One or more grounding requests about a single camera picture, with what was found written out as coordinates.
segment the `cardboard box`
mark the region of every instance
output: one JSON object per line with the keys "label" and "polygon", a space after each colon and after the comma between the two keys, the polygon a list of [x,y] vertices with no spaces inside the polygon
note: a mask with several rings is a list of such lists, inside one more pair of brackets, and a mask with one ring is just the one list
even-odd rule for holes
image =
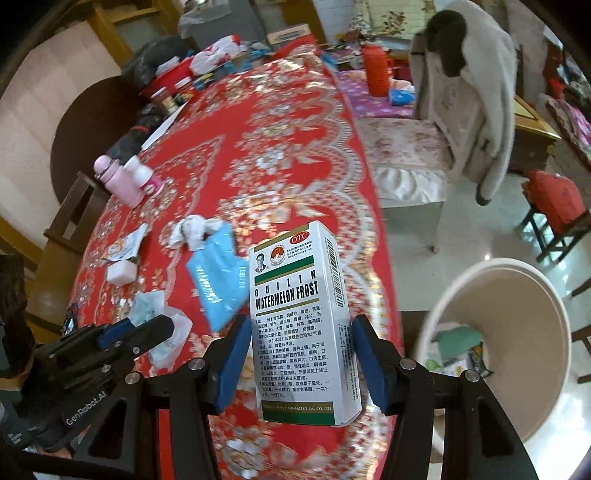
{"label": "cardboard box", "polygon": [[258,245],[249,279],[259,417],[350,423],[361,398],[335,237],[315,221]]}

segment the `blue gripper pad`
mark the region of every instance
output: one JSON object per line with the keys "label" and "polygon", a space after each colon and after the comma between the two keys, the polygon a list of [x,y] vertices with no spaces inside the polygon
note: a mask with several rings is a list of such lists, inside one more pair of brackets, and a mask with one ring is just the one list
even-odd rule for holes
{"label": "blue gripper pad", "polygon": [[365,376],[371,399],[384,414],[388,414],[390,393],[394,391],[397,375],[394,365],[400,355],[387,340],[378,338],[368,318],[357,315],[352,323],[355,354]]}
{"label": "blue gripper pad", "polygon": [[96,339],[96,343],[101,350],[106,350],[117,340],[121,340],[125,335],[135,329],[131,320],[125,319],[115,323],[105,329],[103,334]]}
{"label": "blue gripper pad", "polygon": [[209,365],[210,381],[212,374],[217,373],[219,376],[217,396],[210,402],[218,414],[224,411],[236,394],[238,379],[244,366],[248,347],[251,344],[251,335],[252,322],[250,318],[239,314],[228,335],[221,340],[212,342],[203,355],[203,359]]}

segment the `floral curtain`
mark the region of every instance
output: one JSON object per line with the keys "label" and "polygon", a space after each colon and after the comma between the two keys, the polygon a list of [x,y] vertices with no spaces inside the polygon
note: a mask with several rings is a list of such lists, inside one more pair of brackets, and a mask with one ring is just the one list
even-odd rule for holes
{"label": "floral curtain", "polygon": [[361,33],[412,38],[435,14],[433,0],[355,0],[351,28]]}

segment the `light blue plastic bag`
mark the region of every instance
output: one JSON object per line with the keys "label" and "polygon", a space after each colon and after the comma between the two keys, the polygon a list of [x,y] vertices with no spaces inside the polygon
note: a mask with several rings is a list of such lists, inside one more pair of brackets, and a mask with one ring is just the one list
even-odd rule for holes
{"label": "light blue plastic bag", "polygon": [[236,256],[230,225],[209,236],[186,267],[212,332],[219,332],[248,298],[248,260]]}

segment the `jar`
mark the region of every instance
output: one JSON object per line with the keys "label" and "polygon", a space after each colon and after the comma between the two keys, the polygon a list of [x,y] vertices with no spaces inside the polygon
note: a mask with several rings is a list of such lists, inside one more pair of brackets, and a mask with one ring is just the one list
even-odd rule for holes
{"label": "jar", "polygon": [[162,108],[167,115],[172,115],[178,110],[178,105],[175,103],[166,87],[162,87],[152,95],[152,102]]}
{"label": "jar", "polygon": [[188,102],[191,98],[197,95],[197,89],[193,86],[191,77],[185,77],[181,81],[174,84],[178,93],[183,97],[185,102]]}

